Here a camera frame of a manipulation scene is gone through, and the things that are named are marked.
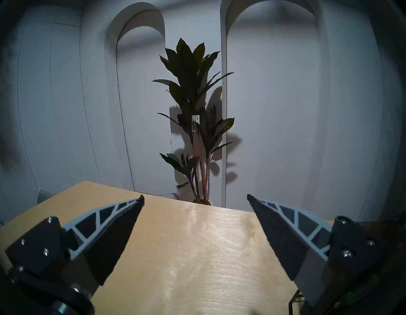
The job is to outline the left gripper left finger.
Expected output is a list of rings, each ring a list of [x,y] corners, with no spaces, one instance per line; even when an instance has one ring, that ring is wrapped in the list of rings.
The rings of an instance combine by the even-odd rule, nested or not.
[[[59,285],[94,294],[120,259],[144,206],[144,196],[85,212],[61,225],[43,219],[6,248],[13,267]]]

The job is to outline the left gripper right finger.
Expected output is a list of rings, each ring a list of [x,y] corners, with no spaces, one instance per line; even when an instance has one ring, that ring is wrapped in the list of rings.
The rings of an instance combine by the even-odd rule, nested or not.
[[[389,249],[354,220],[329,224],[301,208],[247,200],[303,306],[352,306],[379,284]]]

